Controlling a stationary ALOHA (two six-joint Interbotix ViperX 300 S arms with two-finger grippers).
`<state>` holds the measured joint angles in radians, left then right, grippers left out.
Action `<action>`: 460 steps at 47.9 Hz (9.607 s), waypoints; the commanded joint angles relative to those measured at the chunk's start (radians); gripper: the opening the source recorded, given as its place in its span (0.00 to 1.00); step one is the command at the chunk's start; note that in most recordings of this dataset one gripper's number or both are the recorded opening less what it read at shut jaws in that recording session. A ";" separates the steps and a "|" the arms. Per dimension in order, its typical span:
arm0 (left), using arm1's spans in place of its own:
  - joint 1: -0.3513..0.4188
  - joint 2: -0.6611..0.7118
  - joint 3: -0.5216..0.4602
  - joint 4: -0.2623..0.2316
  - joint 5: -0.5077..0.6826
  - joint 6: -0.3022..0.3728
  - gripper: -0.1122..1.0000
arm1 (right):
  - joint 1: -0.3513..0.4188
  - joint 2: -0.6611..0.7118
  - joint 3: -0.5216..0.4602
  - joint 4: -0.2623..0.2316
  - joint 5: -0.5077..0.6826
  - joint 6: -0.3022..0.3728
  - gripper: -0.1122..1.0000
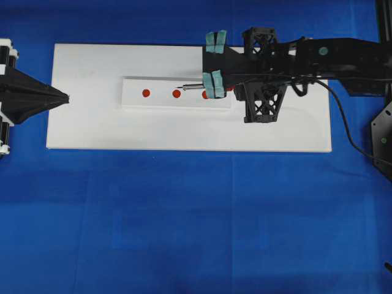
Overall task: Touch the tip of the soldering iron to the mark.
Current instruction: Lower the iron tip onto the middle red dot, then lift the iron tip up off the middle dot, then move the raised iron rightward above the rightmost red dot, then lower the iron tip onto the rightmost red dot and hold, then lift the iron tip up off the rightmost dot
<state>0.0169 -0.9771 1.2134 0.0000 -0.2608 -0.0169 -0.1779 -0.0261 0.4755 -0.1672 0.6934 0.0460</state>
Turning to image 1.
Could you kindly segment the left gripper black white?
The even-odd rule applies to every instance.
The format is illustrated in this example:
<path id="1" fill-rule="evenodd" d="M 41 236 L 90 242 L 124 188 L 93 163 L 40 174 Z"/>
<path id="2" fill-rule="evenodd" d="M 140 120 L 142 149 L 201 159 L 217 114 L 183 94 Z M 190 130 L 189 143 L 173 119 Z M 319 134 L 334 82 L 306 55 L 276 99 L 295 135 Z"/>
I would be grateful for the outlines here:
<path id="1" fill-rule="evenodd" d="M 10 128 L 14 124 L 69 103 L 66 93 L 14 69 L 18 58 L 12 41 L 1 39 L 1 156 L 10 153 Z"/>

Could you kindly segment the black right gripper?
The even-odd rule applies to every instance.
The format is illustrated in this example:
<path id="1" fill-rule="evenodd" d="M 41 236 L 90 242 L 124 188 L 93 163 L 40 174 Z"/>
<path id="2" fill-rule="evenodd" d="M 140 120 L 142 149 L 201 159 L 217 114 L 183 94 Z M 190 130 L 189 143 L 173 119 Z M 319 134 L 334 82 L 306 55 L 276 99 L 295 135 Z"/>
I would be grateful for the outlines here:
<path id="1" fill-rule="evenodd" d="M 241 53 L 223 47 L 223 88 L 245 102 L 245 123 L 276 122 L 286 86 L 306 83 L 306 43 L 278 43 L 273 28 L 251 27 L 242 38 Z"/>

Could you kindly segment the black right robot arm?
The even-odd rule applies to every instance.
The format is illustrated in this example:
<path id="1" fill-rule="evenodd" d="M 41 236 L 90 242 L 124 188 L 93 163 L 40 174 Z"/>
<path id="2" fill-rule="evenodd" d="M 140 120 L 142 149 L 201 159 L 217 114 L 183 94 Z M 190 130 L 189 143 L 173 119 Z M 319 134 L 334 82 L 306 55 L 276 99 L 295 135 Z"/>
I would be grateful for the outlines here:
<path id="1" fill-rule="evenodd" d="M 391 84 L 391 44 L 301 37 L 280 43 L 272 28 L 242 34 L 244 51 L 225 60 L 224 89 L 245 103 L 245 123 L 277 121 L 287 88 L 303 97 L 317 80 L 337 80 L 350 96 L 382 96 Z"/>

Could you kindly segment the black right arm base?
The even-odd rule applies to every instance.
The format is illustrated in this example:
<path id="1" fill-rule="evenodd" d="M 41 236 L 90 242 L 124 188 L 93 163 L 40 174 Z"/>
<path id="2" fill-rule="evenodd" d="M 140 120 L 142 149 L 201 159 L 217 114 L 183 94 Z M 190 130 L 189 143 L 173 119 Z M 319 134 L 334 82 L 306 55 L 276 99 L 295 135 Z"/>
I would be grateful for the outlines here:
<path id="1" fill-rule="evenodd" d="M 391 181 L 391 102 L 371 122 L 374 167 Z"/>

